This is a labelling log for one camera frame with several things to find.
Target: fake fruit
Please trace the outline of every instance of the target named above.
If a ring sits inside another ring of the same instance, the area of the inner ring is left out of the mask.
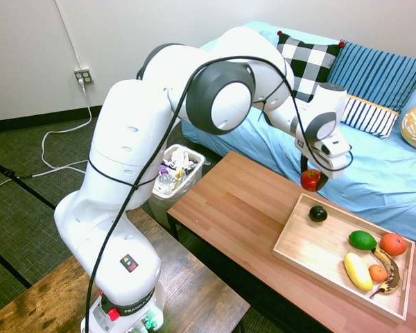
[[[379,285],[378,289],[370,296],[370,298],[373,298],[377,293],[392,293],[401,283],[399,267],[391,256],[386,251],[377,247],[372,249],[372,253],[377,259],[381,260],[387,270],[388,277]]]
[[[328,214],[327,211],[325,210],[325,208],[323,208],[322,206],[313,206],[310,209],[310,219],[313,222],[323,222],[327,219]]]
[[[378,264],[368,267],[368,272],[370,273],[372,280],[376,282],[382,282],[388,278],[388,272],[385,267]]]
[[[348,238],[349,243],[359,250],[371,250],[377,245],[376,239],[363,230],[353,231]]]
[[[321,172],[319,170],[307,169],[300,175],[300,184],[305,190],[316,192],[318,190],[320,174]]]
[[[344,265],[350,280],[364,291],[373,289],[373,281],[365,262],[356,253],[348,252],[344,257]]]
[[[407,251],[407,243],[405,242],[405,239],[393,232],[383,235],[379,246],[382,250],[393,256],[401,255]]]

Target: small orange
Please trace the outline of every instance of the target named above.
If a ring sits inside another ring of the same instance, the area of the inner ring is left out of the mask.
[[[383,235],[379,246],[382,250],[392,256],[401,255],[407,251],[407,243],[405,242],[405,239],[393,232]]]
[[[376,282],[382,282],[386,278],[388,278],[387,270],[385,269],[384,266],[381,266],[381,265],[371,265],[368,268],[368,272],[370,273],[372,280]]]

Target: wooden bench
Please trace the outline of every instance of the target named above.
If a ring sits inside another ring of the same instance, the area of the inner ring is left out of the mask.
[[[128,218],[162,259],[166,302],[160,332],[233,332],[249,304],[143,210]],[[88,283],[81,265],[69,258],[0,311],[0,333],[79,333]],[[94,287],[93,301],[97,293]]]

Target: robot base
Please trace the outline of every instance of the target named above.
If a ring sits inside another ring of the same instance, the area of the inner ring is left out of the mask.
[[[139,311],[115,321],[111,321],[101,309],[100,301],[99,296],[89,309],[89,333],[151,333],[164,323],[165,290],[160,282],[156,284],[151,299]],[[80,325],[80,332],[85,333],[85,319]]]

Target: electrical outlet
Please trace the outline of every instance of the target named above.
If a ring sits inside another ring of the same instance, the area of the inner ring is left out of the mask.
[[[89,68],[76,69],[74,71],[74,75],[76,76],[77,82],[81,78],[83,79],[83,82],[86,85],[94,82],[94,80],[92,79],[92,76],[91,76],[91,74],[89,72]]]

